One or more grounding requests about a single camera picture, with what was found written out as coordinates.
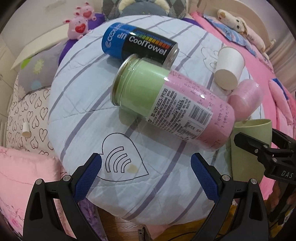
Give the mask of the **pink plastic cup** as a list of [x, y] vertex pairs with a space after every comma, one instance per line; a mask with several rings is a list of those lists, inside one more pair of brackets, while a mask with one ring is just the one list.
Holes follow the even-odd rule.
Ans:
[[254, 80], [241, 81], [229, 95], [227, 102], [234, 109], [235, 120], [245, 121], [261, 105], [264, 91]]

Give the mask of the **white paper cup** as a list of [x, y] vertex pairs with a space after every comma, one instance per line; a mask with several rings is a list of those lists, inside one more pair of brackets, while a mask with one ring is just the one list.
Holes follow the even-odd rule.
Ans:
[[245, 67], [243, 55], [233, 47], [223, 47], [218, 52], [214, 81], [224, 90], [234, 90]]

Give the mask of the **pink plush with blue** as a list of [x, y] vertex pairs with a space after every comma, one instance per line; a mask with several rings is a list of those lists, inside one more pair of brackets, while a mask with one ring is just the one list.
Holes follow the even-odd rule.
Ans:
[[268, 82], [269, 89], [276, 106], [281, 110], [288, 125], [295, 124], [295, 100], [285, 92], [285, 89], [277, 79]]

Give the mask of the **pink bed blanket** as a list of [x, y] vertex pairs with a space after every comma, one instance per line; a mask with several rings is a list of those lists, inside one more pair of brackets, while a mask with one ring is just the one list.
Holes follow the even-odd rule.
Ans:
[[[220, 39], [226, 46], [231, 46], [241, 52], [245, 59], [245, 67], [247, 68], [247, 71], [250, 75], [249, 78], [254, 79], [264, 90], [262, 108], [264, 110], [265, 118], [272, 121], [272, 126], [274, 128], [292, 138], [295, 138], [295, 124], [287, 124], [286, 118], [282, 114], [281, 110], [276, 106], [269, 89], [269, 80], [276, 79], [271, 63], [265, 60], [262, 54], [259, 53], [259, 51], [253, 45], [252, 46], [254, 47], [257, 54], [256, 57], [253, 56], [246, 48], [226, 39], [224, 35], [222, 35], [214, 26], [212, 26], [201, 13], [194, 12], [191, 14], [191, 17], [204, 30], [208, 31], [209, 33]], [[283, 88], [288, 95], [291, 95], [285, 87]]]

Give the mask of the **pink quilt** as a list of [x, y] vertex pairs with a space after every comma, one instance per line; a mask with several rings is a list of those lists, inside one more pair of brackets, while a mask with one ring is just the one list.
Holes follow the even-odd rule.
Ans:
[[55, 157], [1, 147], [1, 214], [19, 237], [35, 181], [59, 181], [66, 174]]

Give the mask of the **heart pattern white pillow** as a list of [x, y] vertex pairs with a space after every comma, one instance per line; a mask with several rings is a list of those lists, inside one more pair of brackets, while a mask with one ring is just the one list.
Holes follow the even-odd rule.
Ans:
[[15, 80], [6, 126], [6, 147], [40, 155], [55, 156], [48, 136], [48, 100], [51, 88], [41, 88], [19, 100]]

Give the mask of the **green pink clear bottle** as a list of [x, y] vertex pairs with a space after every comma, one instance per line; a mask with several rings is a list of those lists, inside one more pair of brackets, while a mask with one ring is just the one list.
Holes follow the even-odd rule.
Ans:
[[186, 142], [221, 148], [233, 131], [234, 109], [185, 75], [130, 55], [112, 85], [111, 102]]

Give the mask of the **blue cartoon pillow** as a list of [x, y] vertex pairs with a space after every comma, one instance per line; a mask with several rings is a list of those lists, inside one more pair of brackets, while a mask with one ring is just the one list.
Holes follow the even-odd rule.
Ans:
[[253, 56], [257, 56], [254, 47], [251, 43], [245, 39], [242, 35], [240, 35], [235, 30], [229, 28], [222, 22], [220, 22], [217, 18], [213, 16], [203, 15], [203, 17], [212, 25], [214, 26], [226, 39], [231, 42], [234, 42], [244, 48], [246, 48]]

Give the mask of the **cream wooden headboard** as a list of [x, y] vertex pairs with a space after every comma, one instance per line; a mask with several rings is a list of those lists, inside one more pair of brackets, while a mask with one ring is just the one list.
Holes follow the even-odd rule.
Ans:
[[187, 11], [189, 14], [199, 12], [208, 16], [217, 16], [217, 11], [224, 9], [234, 16], [243, 18], [249, 27], [251, 27], [263, 39], [266, 50], [272, 49], [276, 43], [275, 39], [270, 39], [267, 28], [259, 15], [246, 4], [233, 0], [193, 0], [187, 1]]

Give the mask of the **cream dog plush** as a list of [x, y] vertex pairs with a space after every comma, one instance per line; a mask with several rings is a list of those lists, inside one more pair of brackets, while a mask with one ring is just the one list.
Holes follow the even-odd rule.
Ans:
[[263, 39], [252, 29], [250, 28], [246, 21], [241, 17], [236, 17], [230, 14], [229, 12], [219, 9], [217, 11], [217, 17], [227, 27], [235, 30], [245, 39], [247, 39], [251, 44], [260, 51], [260, 53], [269, 60], [269, 56], [266, 53], [266, 46]]

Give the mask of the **grey sun pattern pillow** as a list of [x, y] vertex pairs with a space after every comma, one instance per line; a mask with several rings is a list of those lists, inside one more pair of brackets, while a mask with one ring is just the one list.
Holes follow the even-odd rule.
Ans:
[[19, 99], [24, 98], [30, 92], [52, 85], [65, 45], [66, 41], [60, 42], [22, 62], [18, 75]]

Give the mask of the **triangle pattern pillow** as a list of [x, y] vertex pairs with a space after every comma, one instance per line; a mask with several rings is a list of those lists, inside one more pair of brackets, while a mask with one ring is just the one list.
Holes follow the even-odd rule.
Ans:
[[156, 15], [183, 19], [189, 8], [184, 0], [114, 0], [103, 1], [102, 13], [107, 20], [123, 16]]

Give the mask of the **blue black CoolTowel can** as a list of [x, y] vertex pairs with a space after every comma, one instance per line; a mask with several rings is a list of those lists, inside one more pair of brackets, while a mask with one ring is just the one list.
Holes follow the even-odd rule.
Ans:
[[171, 68], [179, 53], [177, 42], [124, 23], [114, 23], [107, 28], [101, 47], [105, 54], [122, 61], [136, 54], [165, 68]]

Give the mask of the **pink pig plush lower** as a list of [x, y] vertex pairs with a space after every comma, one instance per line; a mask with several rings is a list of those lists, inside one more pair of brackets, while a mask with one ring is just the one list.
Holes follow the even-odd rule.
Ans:
[[88, 20], [82, 16], [74, 17], [72, 20], [64, 20], [63, 24], [68, 24], [68, 38], [70, 40], [80, 40], [89, 33]]

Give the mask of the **grey bear plush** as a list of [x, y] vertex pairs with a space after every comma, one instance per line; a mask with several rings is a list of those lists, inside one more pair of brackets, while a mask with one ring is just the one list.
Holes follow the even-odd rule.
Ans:
[[168, 16], [170, 6], [165, 0], [123, 0], [116, 8], [116, 16]]

